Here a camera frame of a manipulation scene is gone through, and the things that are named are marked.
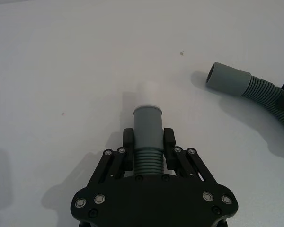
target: gray hose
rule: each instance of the gray hose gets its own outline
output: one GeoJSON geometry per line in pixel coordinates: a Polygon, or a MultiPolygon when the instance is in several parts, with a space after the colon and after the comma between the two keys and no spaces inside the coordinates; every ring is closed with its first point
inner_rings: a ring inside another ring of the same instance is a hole
{"type": "Polygon", "coordinates": [[[134,111],[134,174],[162,174],[162,111],[155,106],[142,106],[134,111]]]}
{"type": "Polygon", "coordinates": [[[206,81],[207,87],[224,93],[248,98],[271,112],[284,125],[284,111],[276,108],[282,89],[274,84],[229,66],[213,64],[206,81]]]}

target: white table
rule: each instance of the white table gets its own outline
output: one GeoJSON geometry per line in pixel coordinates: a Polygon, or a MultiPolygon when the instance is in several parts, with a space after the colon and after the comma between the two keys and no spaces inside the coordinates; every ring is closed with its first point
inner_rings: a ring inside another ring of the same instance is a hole
{"type": "Polygon", "coordinates": [[[0,4],[0,227],[78,225],[70,201],[133,127],[146,80],[177,144],[236,195],[229,226],[284,227],[284,128],[204,88],[215,61],[281,86],[284,0],[0,4]]]}

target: plastic tube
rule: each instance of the plastic tube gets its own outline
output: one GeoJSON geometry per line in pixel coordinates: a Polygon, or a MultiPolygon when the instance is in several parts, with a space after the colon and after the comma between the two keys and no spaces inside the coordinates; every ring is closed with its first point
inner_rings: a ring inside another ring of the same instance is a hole
{"type": "Polygon", "coordinates": [[[284,111],[276,107],[282,89],[270,82],[216,62],[208,74],[206,86],[260,104],[284,125],[284,111]]]}
{"type": "Polygon", "coordinates": [[[157,100],[157,86],[146,82],[138,85],[137,108],[134,111],[134,174],[162,174],[162,111],[157,100]]]}

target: bolt head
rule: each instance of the bolt head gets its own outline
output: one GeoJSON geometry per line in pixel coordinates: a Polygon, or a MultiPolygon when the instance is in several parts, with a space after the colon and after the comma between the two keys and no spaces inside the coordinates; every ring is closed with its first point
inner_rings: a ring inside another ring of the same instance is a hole
{"type": "Polygon", "coordinates": [[[94,198],[95,204],[101,204],[105,201],[105,196],[102,194],[96,195],[94,198]]]}
{"type": "Polygon", "coordinates": [[[225,204],[232,204],[231,198],[228,197],[227,195],[222,196],[221,199],[225,204]]]}
{"type": "Polygon", "coordinates": [[[135,180],[136,180],[136,181],[143,181],[143,177],[142,177],[141,175],[137,175],[137,176],[135,177],[135,180]]]}
{"type": "Polygon", "coordinates": [[[89,212],[89,217],[90,218],[95,218],[98,215],[97,209],[91,209],[89,212]]]}
{"type": "Polygon", "coordinates": [[[162,176],[162,181],[169,181],[169,176],[168,175],[163,175],[162,176]]]}
{"type": "Polygon", "coordinates": [[[195,154],[195,150],[193,150],[193,149],[189,149],[188,152],[189,152],[189,154],[192,154],[192,155],[195,154]]]}
{"type": "Polygon", "coordinates": [[[86,200],[80,198],[80,199],[76,200],[75,207],[76,208],[81,208],[81,207],[84,207],[85,204],[86,204],[86,200]]]}
{"type": "Polygon", "coordinates": [[[203,199],[208,201],[208,202],[211,202],[213,201],[213,195],[209,192],[203,192],[203,199]]]}
{"type": "Polygon", "coordinates": [[[125,152],[125,149],[124,148],[120,148],[119,149],[119,153],[124,153],[125,152]]]}
{"type": "Polygon", "coordinates": [[[182,150],[180,148],[175,148],[174,151],[178,153],[181,152],[182,150]]]}
{"type": "Polygon", "coordinates": [[[216,215],[220,215],[222,213],[221,209],[218,206],[213,206],[212,212],[216,215]]]}
{"type": "Polygon", "coordinates": [[[106,150],[106,151],[104,152],[104,154],[105,154],[105,155],[111,155],[111,154],[112,154],[112,151],[111,151],[111,150],[106,150]]]}

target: black mechanical linkage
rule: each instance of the black mechanical linkage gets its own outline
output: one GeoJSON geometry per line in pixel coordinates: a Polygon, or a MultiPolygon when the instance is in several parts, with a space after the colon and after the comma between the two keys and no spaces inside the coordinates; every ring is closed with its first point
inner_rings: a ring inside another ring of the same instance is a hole
{"type": "Polygon", "coordinates": [[[167,174],[134,175],[133,130],[124,129],[123,147],[107,149],[87,187],[72,199],[79,227],[227,227],[238,210],[233,193],[216,182],[194,148],[176,146],[164,129],[167,174]]]}

